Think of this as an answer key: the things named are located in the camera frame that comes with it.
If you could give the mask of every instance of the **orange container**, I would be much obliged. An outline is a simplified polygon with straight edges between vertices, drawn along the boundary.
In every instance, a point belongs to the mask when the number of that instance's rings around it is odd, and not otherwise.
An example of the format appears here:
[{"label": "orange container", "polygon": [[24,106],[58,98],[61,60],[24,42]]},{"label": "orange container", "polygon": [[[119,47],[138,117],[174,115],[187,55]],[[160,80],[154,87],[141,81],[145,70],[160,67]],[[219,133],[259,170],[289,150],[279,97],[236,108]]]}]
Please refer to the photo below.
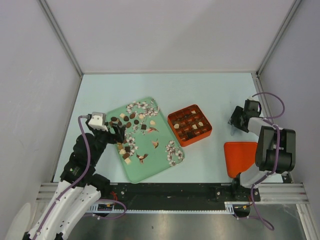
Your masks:
[{"label": "orange container", "polygon": [[212,132],[212,126],[196,104],[169,114],[168,123],[182,147],[209,137]]},{"label": "orange container", "polygon": [[228,176],[234,179],[239,173],[247,171],[256,159],[256,142],[226,142],[224,156]]}]

